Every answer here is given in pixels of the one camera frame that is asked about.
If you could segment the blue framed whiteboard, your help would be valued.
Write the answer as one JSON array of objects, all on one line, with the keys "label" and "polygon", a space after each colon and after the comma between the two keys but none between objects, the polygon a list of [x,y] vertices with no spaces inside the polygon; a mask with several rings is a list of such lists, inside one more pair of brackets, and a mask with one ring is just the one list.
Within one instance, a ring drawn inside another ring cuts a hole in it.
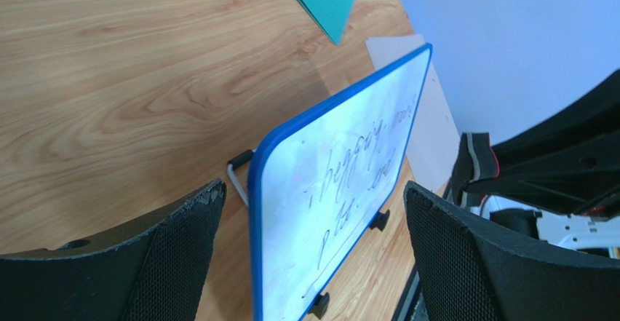
[{"label": "blue framed whiteboard", "polygon": [[432,53],[420,46],[228,162],[248,209],[255,320],[322,317],[329,281],[366,230],[385,227]]}]

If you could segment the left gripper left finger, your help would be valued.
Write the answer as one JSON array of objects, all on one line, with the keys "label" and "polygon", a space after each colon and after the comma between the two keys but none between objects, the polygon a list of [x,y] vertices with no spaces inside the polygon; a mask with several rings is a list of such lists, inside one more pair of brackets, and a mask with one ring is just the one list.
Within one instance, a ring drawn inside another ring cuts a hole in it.
[{"label": "left gripper left finger", "polygon": [[226,201],[214,180],[55,250],[1,256],[3,320],[193,320]]}]

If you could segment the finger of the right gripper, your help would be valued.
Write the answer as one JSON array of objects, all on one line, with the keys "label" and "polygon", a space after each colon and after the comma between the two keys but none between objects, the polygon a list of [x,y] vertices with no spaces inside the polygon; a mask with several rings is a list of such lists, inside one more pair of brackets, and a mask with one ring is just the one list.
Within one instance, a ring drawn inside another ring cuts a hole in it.
[{"label": "finger of the right gripper", "polygon": [[491,146],[498,177],[472,188],[560,215],[618,215],[619,72],[554,116]]}]

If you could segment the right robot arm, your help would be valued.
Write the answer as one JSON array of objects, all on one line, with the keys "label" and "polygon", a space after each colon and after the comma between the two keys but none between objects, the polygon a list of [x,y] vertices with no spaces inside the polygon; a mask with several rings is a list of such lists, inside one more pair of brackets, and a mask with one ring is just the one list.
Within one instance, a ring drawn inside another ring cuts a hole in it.
[{"label": "right robot arm", "polygon": [[519,203],[492,221],[549,244],[619,257],[619,73],[534,127],[492,145],[462,135],[450,178],[460,207]]}]

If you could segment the red whiteboard eraser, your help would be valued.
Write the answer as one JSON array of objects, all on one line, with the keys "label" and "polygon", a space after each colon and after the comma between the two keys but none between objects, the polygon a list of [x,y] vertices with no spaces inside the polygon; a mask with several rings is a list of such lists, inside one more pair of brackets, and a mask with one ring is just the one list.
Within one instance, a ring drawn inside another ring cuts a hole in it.
[{"label": "red whiteboard eraser", "polygon": [[471,185],[498,177],[499,164],[490,144],[489,133],[465,132],[444,198],[459,207],[477,207],[488,196]]}]

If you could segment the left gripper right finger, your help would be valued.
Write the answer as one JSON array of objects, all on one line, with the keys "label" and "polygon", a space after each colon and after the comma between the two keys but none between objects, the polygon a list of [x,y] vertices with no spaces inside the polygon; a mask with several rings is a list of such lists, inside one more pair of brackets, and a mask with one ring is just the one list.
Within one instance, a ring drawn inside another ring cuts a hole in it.
[{"label": "left gripper right finger", "polygon": [[430,320],[617,320],[619,262],[519,234],[417,183],[404,190]]}]

